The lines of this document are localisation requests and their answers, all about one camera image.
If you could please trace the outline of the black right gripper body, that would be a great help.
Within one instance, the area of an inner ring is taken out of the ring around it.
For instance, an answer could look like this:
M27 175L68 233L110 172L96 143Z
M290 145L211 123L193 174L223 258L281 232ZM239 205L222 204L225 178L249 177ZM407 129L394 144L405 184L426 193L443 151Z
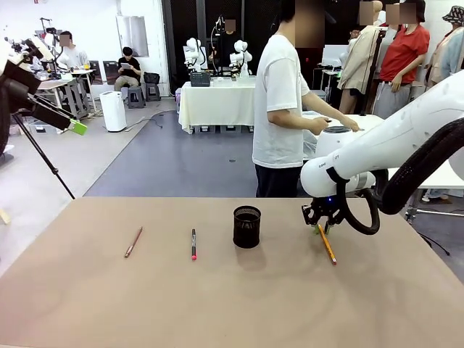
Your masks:
M336 197L315 197L312 199L310 206L312 210L318 215L318 222L322 217L327 217L330 214L341 212L340 202Z

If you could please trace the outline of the person's right hand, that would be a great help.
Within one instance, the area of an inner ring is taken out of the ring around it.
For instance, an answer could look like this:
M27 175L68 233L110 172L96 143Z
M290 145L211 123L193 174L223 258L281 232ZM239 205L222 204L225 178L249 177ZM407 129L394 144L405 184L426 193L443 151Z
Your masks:
M314 135L318 136L324 129L329 126L330 122L331 120L327 117L317 117L311 119L310 131Z

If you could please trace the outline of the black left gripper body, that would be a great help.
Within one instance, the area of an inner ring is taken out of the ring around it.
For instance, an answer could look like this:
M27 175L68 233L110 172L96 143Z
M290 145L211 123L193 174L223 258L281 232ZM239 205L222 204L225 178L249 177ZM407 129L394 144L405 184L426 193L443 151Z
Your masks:
M8 106L9 113L19 109L32 110L28 95L35 95L40 84L32 72L15 64L6 64L1 74L1 100Z

